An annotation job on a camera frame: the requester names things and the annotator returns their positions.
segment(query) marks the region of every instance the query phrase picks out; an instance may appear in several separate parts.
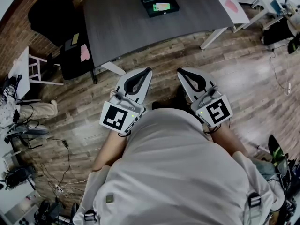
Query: table leg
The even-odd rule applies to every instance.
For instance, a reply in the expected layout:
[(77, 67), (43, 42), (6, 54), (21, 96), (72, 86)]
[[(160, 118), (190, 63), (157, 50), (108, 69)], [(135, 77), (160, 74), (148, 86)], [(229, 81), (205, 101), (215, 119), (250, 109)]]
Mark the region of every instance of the table leg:
[(29, 79), (29, 82), (30, 83), (51, 84), (51, 85), (61, 85), (61, 86), (64, 85), (61, 82), (47, 82), (47, 81), (39, 81), (39, 80), (32, 80), (32, 79)]
[(268, 27), (272, 26), (274, 23), (277, 23), (278, 21), (280, 21), (283, 18), (283, 16), (279, 16), (277, 18), (275, 18), (274, 20), (272, 20), (271, 22), (267, 23), (262, 30), (266, 30)]
[(251, 8), (255, 8), (259, 3), (259, 0), (255, 0), (251, 6)]
[(261, 19), (263, 16), (265, 16), (268, 13), (268, 10), (264, 9), (259, 14), (257, 14), (254, 18), (250, 19), (250, 23), (246, 23), (245, 26), (243, 26), (243, 29), (249, 27), (253, 23), (255, 23), (257, 20)]
[(214, 32), (200, 45), (200, 48), (203, 50), (207, 48), (217, 37), (219, 37), (227, 28), (220, 28), (214, 30)]
[(126, 72), (122, 68), (119, 68), (117, 65), (113, 64), (112, 62), (107, 62), (107, 63), (101, 65), (101, 67), (106, 68), (107, 70), (110, 70), (121, 76), (126, 74)]
[(257, 14), (255, 17), (253, 17), (252, 19), (250, 19), (250, 23), (244, 23), (241, 26), (239, 26), (234, 32), (237, 32), (240, 29), (245, 29), (247, 27), (249, 27), (250, 25), (252, 25), (253, 23), (255, 23), (257, 20), (259, 20), (261, 17), (265, 16), (267, 14), (267, 10), (264, 9), (263, 11), (261, 11), (259, 14)]

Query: electronic equipment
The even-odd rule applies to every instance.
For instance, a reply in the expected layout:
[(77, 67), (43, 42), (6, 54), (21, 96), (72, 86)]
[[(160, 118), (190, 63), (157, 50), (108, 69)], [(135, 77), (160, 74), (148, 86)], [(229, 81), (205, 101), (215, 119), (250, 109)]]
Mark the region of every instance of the electronic equipment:
[(177, 76), (192, 101), (191, 109), (210, 128), (232, 117), (233, 112), (226, 95), (221, 94), (209, 74), (196, 68), (184, 67), (177, 69)]
[(141, 118), (146, 108), (142, 106), (152, 79), (150, 68), (140, 68), (123, 75), (104, 103), (100, 124), (123, 135)]

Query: chair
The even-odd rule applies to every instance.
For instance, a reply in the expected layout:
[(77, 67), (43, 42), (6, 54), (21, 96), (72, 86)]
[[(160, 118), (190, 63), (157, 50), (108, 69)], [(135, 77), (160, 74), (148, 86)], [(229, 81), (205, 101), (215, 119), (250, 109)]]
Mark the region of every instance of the chair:
[[(75, 10), (72, 0), (38, 0), (31, 7), (28, 19), (31, 29), (44, 35), (54, 45), (63, 46), (60, 55), (53, 61), (61, 65), (62, 76), (65, 80), (79, 77), (90, 71), (93, 82), (97, 83), (92, 57), (84, 62), (80, 59), (80, 48), (84, 44), (89, 47), (89, 41), (84, 15)], [(68, 43), (72, 43), (77, 34), (79, 36), (75, 45), (67, 46)]]
[(28, 68), (29, 68), (29, 82), (30, 83), (42, 83), (42, 84), (52, 84), (52, 85), (64, 85), (61, 82), (48, 82), (48, 81), (42, 81), (42, 77), (41, 77), (41, 62), (43, 63), (51, 63), (51, 58), (47, 58), (47, 60), (42, 59), (42, 58), (38, 58), (32, 55), (28, 55), (29, 58), (29, 64), (28, 64)]
[[(222, 4), (223, 8), (229, 15), (230, 19), (232, 20), (233, 24), (245, 24), (250, 23), (247, 15), (245, 14), (243, 8), (238, 3), (237, 0), (219, 0)], [(227, 28), (216, 29), (205, 41), (201, 44), (201, 49), (207, 48), (217, 37), (219, 37)], [(232, 28), (233, 33), (237, 32), (238, 30), (233, 26)]]

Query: black strap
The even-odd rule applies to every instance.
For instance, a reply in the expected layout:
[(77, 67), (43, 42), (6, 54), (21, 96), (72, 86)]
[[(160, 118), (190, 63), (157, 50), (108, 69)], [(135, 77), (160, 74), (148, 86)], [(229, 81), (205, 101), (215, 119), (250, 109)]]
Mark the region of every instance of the black strap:
[(84, 220), (86, 222), (91, 222), (91, 221), (97, 221), (96, 220), (96, 213), (94, 210), (90, 209), (84, 214)]
[(251, 193), (248, 197), (249, 208), (254, 208), (256, 206), (260, 206), (262, 203), (262, 198), (258, 193)]

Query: paper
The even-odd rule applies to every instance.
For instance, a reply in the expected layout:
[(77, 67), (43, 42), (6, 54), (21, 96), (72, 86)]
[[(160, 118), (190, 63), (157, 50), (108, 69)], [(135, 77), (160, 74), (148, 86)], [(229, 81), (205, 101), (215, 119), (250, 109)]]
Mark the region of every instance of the paper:
[(159, 11), (165, 11), (165, 10), (170, 10), (170, 4), (169, 3), (157, 3), (153, 4), (153, 11), (159, 12)]
[(169, 3), (157, 3), (156, 8), (158, 11), (165, 11), (171, 9)]
[(231, 9), (233, 12), (238, 13), (239, 9), (237, 8), (237, 6), (234, 4), (234, 2), (232, 2), (231, 0), (226, 0), (225, 2), (225, 6), (228, 7), (229, 9)]
[(80, 59), (81, 59), (81, 62), (90, 59), (90, 52), (89, 52), (86, 44), (83, 44), (81, 46), (81, 56), (80, 56)]
[(79, 37), (79, 33), (77, 33), (77, 34), (75, 34), (75, 35), (73, 36), (72, 45), (74, 45), (74, 44), (77, 43), (78, 37)]

